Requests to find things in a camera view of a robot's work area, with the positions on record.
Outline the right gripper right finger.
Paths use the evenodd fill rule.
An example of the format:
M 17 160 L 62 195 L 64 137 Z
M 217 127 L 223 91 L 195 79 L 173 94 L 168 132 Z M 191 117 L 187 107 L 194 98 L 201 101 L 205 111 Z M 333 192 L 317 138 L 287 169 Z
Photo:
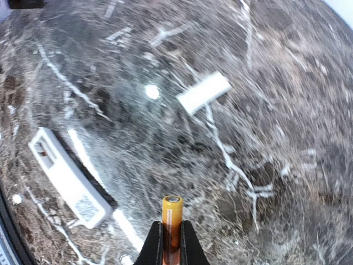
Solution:
M 181 223 L 180 264 L 210 265 L 190 221 Z

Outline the orange battery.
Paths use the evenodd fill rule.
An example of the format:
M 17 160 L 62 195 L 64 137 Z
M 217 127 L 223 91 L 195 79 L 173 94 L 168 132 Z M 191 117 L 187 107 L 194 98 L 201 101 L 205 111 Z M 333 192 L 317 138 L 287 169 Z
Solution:
M 163 199 L 163 264 L 180 264 L 183 199 L 170 195 Z

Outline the white remote control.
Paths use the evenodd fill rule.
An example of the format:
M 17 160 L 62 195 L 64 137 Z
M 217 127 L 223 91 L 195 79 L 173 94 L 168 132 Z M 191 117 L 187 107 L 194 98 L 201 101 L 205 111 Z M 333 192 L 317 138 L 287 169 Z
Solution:
M 88 229 L 102 223 L 112 207 L 71 159 L 52 130 L 39 127 L 28 143 L 42 171 Z

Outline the white battery cover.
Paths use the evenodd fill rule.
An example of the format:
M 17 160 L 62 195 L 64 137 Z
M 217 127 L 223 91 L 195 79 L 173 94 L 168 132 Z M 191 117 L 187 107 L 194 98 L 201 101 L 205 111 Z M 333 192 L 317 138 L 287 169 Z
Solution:
M 194 115 L 204 105 L 227 93 L 232 88 L 228 80 L 218 71 L 176 96 L 185 111 Z

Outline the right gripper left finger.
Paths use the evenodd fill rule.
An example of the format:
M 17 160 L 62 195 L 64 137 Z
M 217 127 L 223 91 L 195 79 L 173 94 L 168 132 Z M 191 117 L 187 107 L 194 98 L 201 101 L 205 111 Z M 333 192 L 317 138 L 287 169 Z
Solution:
M 154 221 L 134 265 L 163 264 L 163 224 Z

